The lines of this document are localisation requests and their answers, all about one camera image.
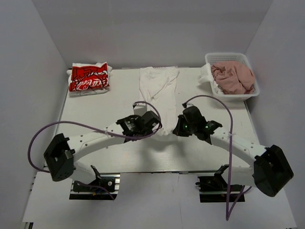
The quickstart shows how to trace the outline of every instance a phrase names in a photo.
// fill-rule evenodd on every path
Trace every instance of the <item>red and white cloth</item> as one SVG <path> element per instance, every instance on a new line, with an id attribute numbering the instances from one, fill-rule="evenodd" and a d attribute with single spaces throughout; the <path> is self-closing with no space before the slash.
<path id="1" fill-rule="evenodd" d="M 112 67 L 105 63 L 73 63 L 69 75 L 69 96 L 102 94 L 108 92 Z"/>

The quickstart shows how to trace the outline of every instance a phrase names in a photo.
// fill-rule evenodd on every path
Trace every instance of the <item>robotic arm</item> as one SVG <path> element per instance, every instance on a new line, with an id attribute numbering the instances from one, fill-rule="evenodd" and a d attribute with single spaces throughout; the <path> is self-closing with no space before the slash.
<path id="1" fill-rule="evenodd" d="M 177 136 L 197 136 L 199 140 L 229 151 L 229 132 L 216 121 L 206 121 L 195 106 L 186 108 L 178 116 L 173 130 Z M 265 147 L 251 143 L 241 137 L 233 137 L 233 154 L 250 167 L 232 167 L 231 184 L 257 187 L 267 196 L 274 197 L 294 176 L 289 163 L 278 146 Z M 227 185 L 228 165 L 222 166 L 215 177 L 223 186 Z"/>
<path id="2" fill-rule="evenodd" d="M 142 116 L 131 115 L 106 127 L 108 133 L 122 133 L 126 138 L 99 132 L 72 137 L 56 135 L 44 153 L 53 181 L 70 177 L 85 184 L 99 185 L 101 177 L 97 169 L 79 162 L 79 159 L 96 150 L 123 144 L 129 141 L 128 136 L 147 136 L 159 123 L 159 117 L 148 111 Z M 186 108 L 183 114 L 178 116 L 173 134 L 182 137 L 195 135 L 199 140 L 229 150 L 229 132 L 216 121 L 206 121 L 195 106 Z M 257 187 L 266 195 L 274 197 L 294 176 L 283 151 L 275 145 L 265 147 L 234 136 L 233 154 L 250 167 L 233 167 L 231 184 Z M 228 165 L 222 166 L 214 176 L 225 187 Z"/>

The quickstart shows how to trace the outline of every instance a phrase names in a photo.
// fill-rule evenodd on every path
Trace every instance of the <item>white table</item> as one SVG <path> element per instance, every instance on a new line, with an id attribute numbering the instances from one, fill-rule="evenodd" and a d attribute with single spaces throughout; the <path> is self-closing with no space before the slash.
<path id="1" fill-rule="evenodd" d="M 182 114 L 187 99 L 199 95 L 211 95 L 210 84 L 198 84 L 200 68 L 180 68 L 177 78 L 177 116 Z M 133 114 L 132 104 L 139 100 L 139 69 L 113 70 L 110 78 L 111 90 L 105 94 L 82 97 L 67 97 L 62 120 L 104 128 L 118 119 Z M 230 119 L 220 103 L 210 98 L 192 101 L 207 120 L 215 120 L 229 130 Z M 234 118 L 234 132 L 243 138 L 258 143 L 244 102 L 229 104 Z M 90 130 L 60 125 L 58 133 L 65 136 L 80 135 Z M 128 142 L 111 146 L 87 155 L 81 159 L 94 165 L 101 173 L 156 172 L 156 171 L 198 171 L 217 170 L 228 163 L 227 151 L 211 146 L 194 137 L 179 138 L 177 142 L 158 142 L 152 139 Z M 235 166 L 247 166 L 234 157 Z"/>
<path id="2" fill-rule="evenodd" d="M 210 85 L 197 83 L 199 68 L 181 68 L 177 80 L 177 115 L 181 104 L 198 94 L 211 94 Z M 62 120 L 104 128 L 133 114 L 132 104 L 139 99 L 139 70 L 113 70 L 111 91 L 106 94 L 67 97 Z M 206 117 L 229 129 L 228 113 L 212 99 L 192 101 Z M 228 104 L 234 118 L 234 132 L 258 143 L 243 102 Z M 57 133 L 65 136 L 89 132 L 73 125 L 60 125 Z M 234 166 L 247 166 L 233 158 Z M 228 163 L 228 153 L 199 141 L 180 138 L 176 143 L 151 139 L 129 142 L 99 150 L 81 159 L 103 173 L 217 170 Z M 269 198 L 254 189 L 238 203 L 229 222 L 224 203 L 200 203 L 193 185 L 195 175 L 122 174 L 115 201 L 69 200 L 71 179 L 52 182 L 49 174 L 39 172 L 25 211 L 23 222 L 34 222 L 33 229 L 211 229 L 295 227 L 285 195 L 281 190 Z"/>

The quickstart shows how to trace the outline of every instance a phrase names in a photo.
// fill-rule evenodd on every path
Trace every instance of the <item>folded garment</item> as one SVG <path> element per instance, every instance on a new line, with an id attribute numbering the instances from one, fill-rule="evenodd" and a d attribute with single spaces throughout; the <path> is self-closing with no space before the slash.
<path id="1" fill-rule="evenodd" d="M 216 83 L 225 94 L 252 94 L 255 75 L 237 61 L 217 62 L 211 67 Z"/>
<path id="2" fill-rule="evenodd" d="M 175 141 L 172 132 L 177 125 L 175 90 L 177 85 L 177 67 L 141 68 L 140 100 L 151 103 L 159 111 L 163 127 L 152 136 L 158 141 Z"/>
<path id="3" fill-rule="evenodd" d="M 224 94 L 224 92 L 220 89 L 215 79 L 213 78 L 211 65 L 209 63 L 206 63 L 200 69 L 200 78 L 198 80 L 198 83 L 205 83 L 205 82 L 212 83 L 211 85 L 217 94 Z"/>
<path id="4" fill-rule="evenodd" d="M 102 94 L 108 92 L 112 67 L 105 63 L 73 63 L 69 75 L 69 96 Z"/>

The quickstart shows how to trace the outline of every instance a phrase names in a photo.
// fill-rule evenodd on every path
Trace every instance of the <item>cable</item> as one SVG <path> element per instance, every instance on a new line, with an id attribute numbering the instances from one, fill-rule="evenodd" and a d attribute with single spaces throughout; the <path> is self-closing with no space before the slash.
<path id="1" fill-rule="evenodd" d="M 221 100 L 217 99 L 217 98 L 214 98 L 210 95 L 197 95 L 197 96 L 194 96 L 192 98 L 190 98 L 189 100 L 187 100 L 183 106 L 185 107 L 187 105 L 188 102 L 190 102 L 191 100 L 195 99 L 195 98 L 198 98 L 198 97 L 208 97 L 208 98 L 211 98 L 211 99 L 214 99 L 214 100 L 217 100 L 218 102 L 220 102 L 224 107 L 225 109 L 227 110 L 227 112 L 229 113 L 229 116 L 230 116 L 230 120 L 231 120 L 231 125 L 230 125 L 230 141 L 229 141 L 229 175 L 228 175 L 228 184 L 227 184 L 227 196 L 226 196 L 226 205 L 225 205 L 225 219 L 228 221 L 229 218 L 230 218 L 230 215 L 232 213 L 232 210 L 235 206 L 235 204 L 237 203 L 238 199 L 240 198 L 240 196 L 242 194 L 245 194 L 246 192 L 248 192 L 250 188 L 248 188 L 245 192 L 244 191 L 244 186 L 242 187 L 240 193 L 237 195 L 234 203 L 232 204 L 231 208 L 229 209 L 229 202 L 230 202 L 230 192 L 231 192 L 231 172 L 232 172 L 232 157 L 233 157 L 233 153 L 232 153 L 232 148 L 233 148 L 233 139 L 232 139 L 232 133 L 233 133 L 233 117 L 232 117 L 232 113 L 230 111 L 230 109 L 227 107 L 226 104 L 224 104 Z"/>
<path id="2" fill-rule="evenodd" d="M 124 136 L 124 135 L 121 135 L 121 134 L 116 134 L 116 133 L 112 133 L 112 132 L 107 132 L 108 135 L 110 136 L 114 136 L 114 137 L 122 137 L 122 138 L 125 138 L 125 139 L 129 139 L 129 140 L 141 140 L 141 139 L 145 139 L 145 138 L 148 138 L 148 137 L 151 137 L 153 136 L 159 129 L 162 128 L 162 123 L 161 123 L 161 116 L 160 116 L 160 113 L 158 112 L 158 110 L 150 103 L 146 102 L 146 101 L 137 101 L 135 102 L 133 105 L 137 105 L 137 104 L 147 104 L 149 106 L 151 106 L 153 108 L 153 110 L 157 113 L 159 119 L 160 119 L 160 123 L 158 124 L 158 127 L 153 130 L 153 132 L 149 135 L 146 135 L 146 136 L 143 136 L 143 137 L 131 137 L 131 136 Z M 37 136 L 43 131 L 45 130 L 46 128 L 50 127 L 50 126 L 53 126 L 53 125 L 57 125 L 57 124 L 72 124 L 72 125 L 78 125 L 78 126 L 82 126 L 82 127 L 85 127 L 85 128 L 88 128 L 88 129 L 91 129 L 91 130 L 94 130 L 96 132 L 99 132 L 99 133 L 102 133 L 102 134 L 105 134 L 106 131 L 105 130 L 101 130 L 101 129 L 98 129 L 98 128 L 95 128 L 95 127 L 92 127 L 92 126 L 89 126 L 89 125 L 85 125 L 85 124 L 82 124 L 82 123 L 77 123 L 77 122 L 72 122 L 72 121 L 57 121 L 57 122 L 53 122 L 53 123 L 50 123 L 50 124 L 47 124 L 45 125 L 44 127 L 42 127 L 40 130 L 37 131 L 37 133 L 33 136 L 33 138 L 31 139 L 30 141 L 30 144 L 29 144 L 29 148 L 28 148 L 28 161 L 29 161 L 29 164 L 36 170 L 40 171 L 40 172 L 45 172 L 45 173 L 50 173 L 48 170 L 44 170 L 44 169 L 41 169 L 41 168 L 38 168 L 36 165 L 34 165 L 34 163 L 32 162 L 32 159 L 31 159 L 31 148 L 32 148 L 32 145 L 34 143 L 34 140 L 37 138 Z M 100 186 L 91 186 L 91 185 L 86 185 L 86 187 L 96 187 L 96 188 L 100 188 L 100 189 L 105 189 L 103 187 L 100 187 Z"/>
<path id="3" fill-rule="evenodd" d="M 80 182 L 80 181 L 78 181 L 78 180 L 75 180 L 75 181 L 74 181 L 74 184 L 75 184 L 75 183 L 76 183 L 77 185 L 81 185 L 81 186 L 84 186 L 84 187 L 95 187 L 95 188 L 102 189 L 103 191 L 105 191 L 105 192 L 111 197 L 112 200 L 114 200 L 113 195 L 111 195 L 111 193 L 110 193 L 107 189 L 105 189 L 104 187 L 102 187 L 102 186 L 97 186 L 97 185 L 86 185 L 86 184 L 84 184 L 84 183 L 82 183 L 82 182 Z"/>

